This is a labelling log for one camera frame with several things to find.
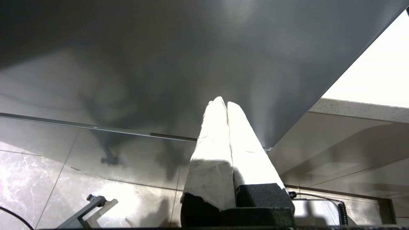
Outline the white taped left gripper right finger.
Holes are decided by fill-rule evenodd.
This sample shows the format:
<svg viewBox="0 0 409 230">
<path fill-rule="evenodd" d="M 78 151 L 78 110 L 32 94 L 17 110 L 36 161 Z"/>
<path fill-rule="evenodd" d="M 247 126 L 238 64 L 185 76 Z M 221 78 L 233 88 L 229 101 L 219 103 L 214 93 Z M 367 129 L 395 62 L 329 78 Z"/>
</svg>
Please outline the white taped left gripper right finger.
<svg viewBox="0 0 409 230">
<path fill-rule="evenodd" d="M 237 207 L 295 209 L 243 109 L 228 102 L 227 117 Z"/>
</svg>

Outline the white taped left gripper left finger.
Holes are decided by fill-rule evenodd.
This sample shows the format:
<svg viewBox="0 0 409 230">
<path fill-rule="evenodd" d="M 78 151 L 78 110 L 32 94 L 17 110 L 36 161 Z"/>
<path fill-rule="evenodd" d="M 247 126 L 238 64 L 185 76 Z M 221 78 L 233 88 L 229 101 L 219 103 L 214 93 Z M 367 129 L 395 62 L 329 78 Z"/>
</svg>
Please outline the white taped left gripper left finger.
<svg viewBox="0 0 409 230">
<path fill-rule="evenodd" d="M 181 197 L 181 226 L 220 226 L 222 213 L 235 207 L 227 108 L 218 96 L 205 108 L 190 159 Z"/>
</svg>

